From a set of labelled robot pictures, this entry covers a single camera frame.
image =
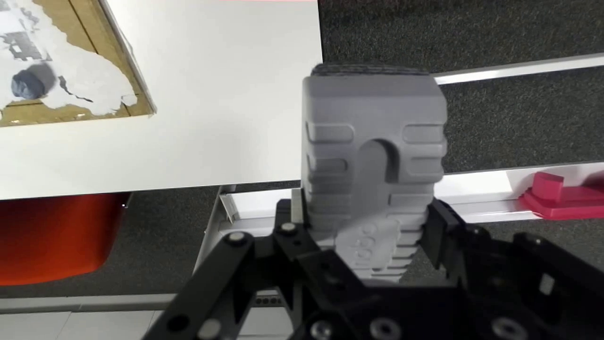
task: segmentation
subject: orange bin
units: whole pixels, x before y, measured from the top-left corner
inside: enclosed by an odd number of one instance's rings
[[[126,195],[0,202],[0,287],[94,272],[107,259]]]

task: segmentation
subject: white tabletop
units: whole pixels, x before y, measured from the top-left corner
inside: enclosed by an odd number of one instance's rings
[[[0,129],[0,198],[203,187],[300,176],[313,2],[105,0],[151,117]]]

